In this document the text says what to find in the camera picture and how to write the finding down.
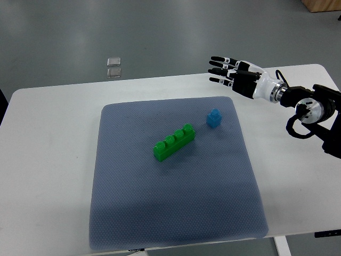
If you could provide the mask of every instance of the robotic hand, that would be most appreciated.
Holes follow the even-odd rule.
[[[223,57],[211,59],[209,63],[215,68],[208,72],[224,78],[211,77],[210,81],[232,87],[233,91],[251,99],[263,98],[272,103],[280,102],[284,107],[294,107],[295,115],[286,126],[288,133],[299,139],[316,135],[323,140],[325,153],[341,158],[340,92],[318,84],[313,86],[314,91],[301,86],[290,87],[279,70],[276,70],[275,79],[265,69],[247,61]],[[318,124],[330,118],[335,110],[338,114],[330,130]],[[298,134],[293,128],[296,120],[300,120],[310,133]]]

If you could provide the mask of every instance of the blue lego brick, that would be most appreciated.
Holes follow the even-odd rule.
[[[212,128],[216,128],[221,124],[222,115],[219,109],[212,109],[212,111],[207,115],[206,123]]]

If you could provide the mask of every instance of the robot finger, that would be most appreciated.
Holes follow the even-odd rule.
[[[237,60],[232,59],[232,58],[218,57],[218,56],[212,56],[211,60],[225,62],[225,63],[232,65],[232,66],[236,66],[236,64],[238,62]]]
[[[209,63],[212,65],[212,66],[216,66],[216,67],[220,67],[220,68],[224,68],[224,69],[232,69],[234,68],[233,66],[230,66],[230,65],[226,65],[226,64],[222,64],[220,62],[216,62],[216,61],[209,61]]]
[[[228,70],[225,68],[212,68],[212,69],[209,69],[208,72],[211,74],[223,76],[223,77],[226,77],[228,74]]]
[[[220,83],[220,84],[226,85],[228,87],[231,87],[233,85],[233,81],[232,80],[219,79],[219,78],[215,78],[215,77],[210,77],[209,80],[211,82]]]

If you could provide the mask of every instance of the white table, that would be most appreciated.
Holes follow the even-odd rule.
[[[268,71],[274,76],[276,68]],[[320,65],[281,67],[291,86],[336,89]],[[0,255],[91,253],[88,220],[101,110],[126,101],[225,95],[236,107],[268,236],[341,228],[341,159],[292,138],[294,114],[250,100],[209,74],[22,89],[0,126]],[[326,121],[330,127],[334,119]]]

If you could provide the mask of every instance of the black cable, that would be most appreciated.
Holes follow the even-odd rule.
[[[276,77],[277,77],[277,79],[279,79],[279,80],[280,80],[279,77],[281,77],[281,78],[282,78],[282,81],[285,82],[285,83],[287,84],[287,87],[288,87],[288,88],[290,87],[289,84],[288,84],[288,82],[287,82],[287,80],[284,78],[284,75],[283,75],[282,72],[279,71],[278,69],[276,70]]]
[[[311,136],[314,135],[313,132],[310,132],[308,134],[299,134],[297,133],[295,130],[294,130],[294,122],[296,120],[299,119],[299,116],[298,115],[294,115],[292,116],[291,118],[289,118],[288,122],[287,122],[287,126],[286,126],[286,129],[288,131],[288,133],[293,136],[294,138],[297,138],[297,139],[308,139],[310,138]]]

